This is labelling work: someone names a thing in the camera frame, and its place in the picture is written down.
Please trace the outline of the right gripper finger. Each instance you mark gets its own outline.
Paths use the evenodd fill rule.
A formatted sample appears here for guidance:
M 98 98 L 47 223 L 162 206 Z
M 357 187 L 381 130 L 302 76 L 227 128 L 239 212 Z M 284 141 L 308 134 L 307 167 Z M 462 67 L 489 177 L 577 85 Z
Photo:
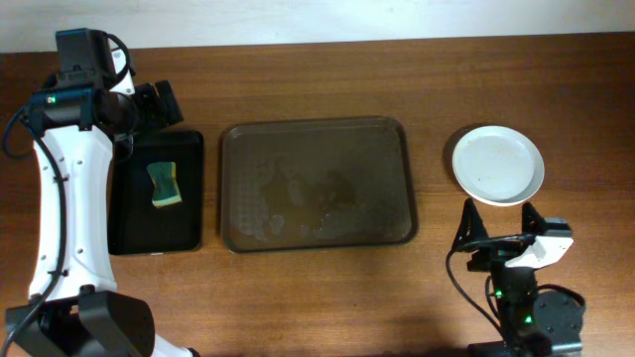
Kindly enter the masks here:
M 463 205 L 460 223 L 452 242 L 452 248 L 462 248 L 469 243 L 487 240 L 489 235 L 472 198 Z
M 545 219 L 534 205 L 527 201 L 522 205 L 522 233 L 542 235 L 545 231 Z

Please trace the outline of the white plate top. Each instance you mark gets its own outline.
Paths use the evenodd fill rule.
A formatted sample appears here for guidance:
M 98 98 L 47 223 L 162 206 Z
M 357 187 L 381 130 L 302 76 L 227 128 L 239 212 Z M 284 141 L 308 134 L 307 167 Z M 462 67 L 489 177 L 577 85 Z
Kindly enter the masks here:
M 450 163 L 458 185 L 470 197 L 493 206 L 530 199 L 545 179 L 545 163 L 537 146 L 503 126 L 480 126 L 462 135 Z

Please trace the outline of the green yellow sponge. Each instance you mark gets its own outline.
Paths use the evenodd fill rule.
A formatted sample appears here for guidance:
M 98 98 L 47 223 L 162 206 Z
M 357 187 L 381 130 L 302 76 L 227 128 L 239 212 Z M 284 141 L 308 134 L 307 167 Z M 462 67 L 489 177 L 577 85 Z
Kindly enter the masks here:
M 152 204 L 156 208 L 165 208 L 183 201 L 175 162 L 154 162 L 147 166 L 147 172 L 154 186 Z

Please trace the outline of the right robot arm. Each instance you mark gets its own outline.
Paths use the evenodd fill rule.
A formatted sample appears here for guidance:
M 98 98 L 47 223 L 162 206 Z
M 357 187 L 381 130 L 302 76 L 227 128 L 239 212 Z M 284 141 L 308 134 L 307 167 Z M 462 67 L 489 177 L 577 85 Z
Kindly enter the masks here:
M 445 258 L 446 273 L 459 294 L 500 335 L 472 343 L 470 356 L 578 356 L 586 301 L 568 288 L 540 285 L 536 272 L 557 263 L 572 246 L 572 229 L 562 218 L 544 217 L 522 205 L 518 234 L 491 237 L 472 199 L 464 202 L 460 223 Z M 456 253 L 469 253 L 466 268 L 485 273 L 484 309 L 460 286 L 451 269 Z

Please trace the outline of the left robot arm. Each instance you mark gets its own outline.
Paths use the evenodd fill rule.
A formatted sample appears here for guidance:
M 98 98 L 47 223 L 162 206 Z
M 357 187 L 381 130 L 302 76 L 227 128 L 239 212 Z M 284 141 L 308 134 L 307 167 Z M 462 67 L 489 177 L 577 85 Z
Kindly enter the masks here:
M 114 145 L 180 123 L 174 92 L 167 81 L 134 86 L 112 34 L 65 30 L 56 43 L 60 69 L 14 115 L 38 160 L 40 238 L 29 301 L 6 310 L 5 343 L 32 356 L 187 356 L 156 332 L 144 301 L 118 293 L 107 243 Z

